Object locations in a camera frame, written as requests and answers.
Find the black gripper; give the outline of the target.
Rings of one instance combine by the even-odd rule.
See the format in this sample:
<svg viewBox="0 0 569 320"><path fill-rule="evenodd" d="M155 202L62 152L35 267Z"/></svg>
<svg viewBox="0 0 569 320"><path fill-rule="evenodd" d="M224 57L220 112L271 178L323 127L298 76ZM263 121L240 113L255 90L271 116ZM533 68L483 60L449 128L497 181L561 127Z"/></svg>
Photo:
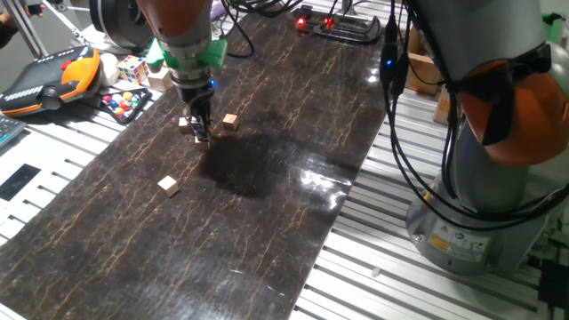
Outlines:
<svg viewBox="0 0 569 320"><path fill-rule="evenodd" d="M189 124L194 135L202 139L204 127L204 140L210 140L212 137L211 100L214 95L214 87L211 84L195 88L177 86L176 90L180 99L191 106Z"/></svg>

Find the person's hand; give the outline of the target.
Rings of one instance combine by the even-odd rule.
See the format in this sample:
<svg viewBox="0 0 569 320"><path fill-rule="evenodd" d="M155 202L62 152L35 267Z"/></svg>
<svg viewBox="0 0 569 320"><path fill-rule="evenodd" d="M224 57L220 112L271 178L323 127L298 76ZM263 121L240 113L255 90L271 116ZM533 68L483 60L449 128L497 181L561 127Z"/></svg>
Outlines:
<svg viewBox="0 0 569 320"><path fill-rule="evenodd" d="M43 17L44 16L43 10L45 9L45 6L43 4L24 5L23 9L29 18L32 17L33 15L36 15L38 17ZM11 16L10 13L8 13L6 9L4 9L4 11L1 13L1 23L4 26L10 28L18 28L14 18Z"/></svg>

